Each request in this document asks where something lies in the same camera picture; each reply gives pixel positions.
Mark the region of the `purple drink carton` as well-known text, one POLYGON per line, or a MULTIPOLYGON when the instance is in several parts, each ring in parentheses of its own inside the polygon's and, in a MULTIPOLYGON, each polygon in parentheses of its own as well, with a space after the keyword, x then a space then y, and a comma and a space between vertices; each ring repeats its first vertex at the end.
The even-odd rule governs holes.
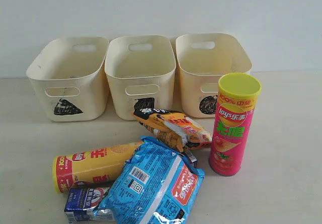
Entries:
POLYGON ((184 156, 189 160, 189 163, 196 168, 198 165, 198 160, 197 158, 192 154, 191 151, 184 151, 183 152, 184 156))

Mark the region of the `yellow Lay's chips can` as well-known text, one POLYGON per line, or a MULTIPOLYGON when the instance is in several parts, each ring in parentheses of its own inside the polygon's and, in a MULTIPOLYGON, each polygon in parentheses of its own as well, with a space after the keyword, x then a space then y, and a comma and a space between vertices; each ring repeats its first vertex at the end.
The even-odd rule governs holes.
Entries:
POLYGON ((142 144, 143 141, 137 141, 55 157, 52 175, 56 191, 64 193, 72 187, 116 180, 125 162, 142 144))

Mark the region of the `pink Lay's chips can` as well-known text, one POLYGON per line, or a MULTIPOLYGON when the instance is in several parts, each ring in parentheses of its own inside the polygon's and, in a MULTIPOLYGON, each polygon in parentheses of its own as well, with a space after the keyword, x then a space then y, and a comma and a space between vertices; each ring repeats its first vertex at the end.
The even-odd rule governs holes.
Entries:
POLYGON ((209 165, 222 176, 241 168, 261 83, 247 73, 233 72, 218 81, 218 96, 209 165))

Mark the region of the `cream bin square mark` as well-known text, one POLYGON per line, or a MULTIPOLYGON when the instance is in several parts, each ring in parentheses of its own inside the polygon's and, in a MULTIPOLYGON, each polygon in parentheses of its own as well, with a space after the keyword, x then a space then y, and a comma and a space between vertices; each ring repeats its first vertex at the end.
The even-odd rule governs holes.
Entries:
POLYGON ((116 114, 134 120, 143 108, 171 109, 176 60, 169 38, 123 36, 108 46, 105 73, 116 114))

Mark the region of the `blue snack bag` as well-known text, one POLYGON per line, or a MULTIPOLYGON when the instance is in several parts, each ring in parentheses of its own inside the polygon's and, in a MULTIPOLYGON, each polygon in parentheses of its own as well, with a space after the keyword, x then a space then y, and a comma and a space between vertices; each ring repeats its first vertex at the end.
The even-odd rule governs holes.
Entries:
POLYGON ((154 137, 143 136, 94 214, 117 223, 186 223, 205 173, 154 137))

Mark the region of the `cream bin triangle mark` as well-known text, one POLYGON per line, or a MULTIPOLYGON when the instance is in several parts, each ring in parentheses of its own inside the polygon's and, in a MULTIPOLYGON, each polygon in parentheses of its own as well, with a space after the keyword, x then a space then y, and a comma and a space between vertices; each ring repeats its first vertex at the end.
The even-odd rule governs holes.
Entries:
POLYGON ((26 71, 47 117, 55 122, 88 121, 106 108, 104 72, 109 40, 67 37, 48 43, 26 71))

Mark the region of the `orange snack bag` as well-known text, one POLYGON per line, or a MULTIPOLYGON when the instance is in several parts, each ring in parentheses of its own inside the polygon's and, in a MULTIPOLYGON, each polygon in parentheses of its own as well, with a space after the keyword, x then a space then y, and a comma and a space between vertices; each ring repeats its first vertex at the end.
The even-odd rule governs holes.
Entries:
POLYGON ((181 153, 211 145, 212 134, 182 112, 144 108, 133 116, 158 140, 181 153))

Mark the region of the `blue white milk carton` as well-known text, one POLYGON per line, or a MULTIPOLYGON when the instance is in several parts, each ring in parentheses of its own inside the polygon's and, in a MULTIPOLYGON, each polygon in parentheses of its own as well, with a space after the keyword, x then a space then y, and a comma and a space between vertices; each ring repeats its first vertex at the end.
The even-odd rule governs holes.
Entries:
POLYGON ((68 194, 64 213, 68 223, 79 221, 116 221, 110 209, 96 208, 108 195, 110 187, 71 188, 68 194))

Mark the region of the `cream bin circle mark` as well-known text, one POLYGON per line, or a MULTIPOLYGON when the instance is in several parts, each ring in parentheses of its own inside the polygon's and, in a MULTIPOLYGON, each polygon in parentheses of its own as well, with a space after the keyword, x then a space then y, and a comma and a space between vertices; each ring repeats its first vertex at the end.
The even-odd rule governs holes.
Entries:
POLYGON ((231 72, 250 73, 247 53, 235 37, 224 33, 185 34, 175 46, 183 111, 194 118, 213 118, 218 80, 231 72))

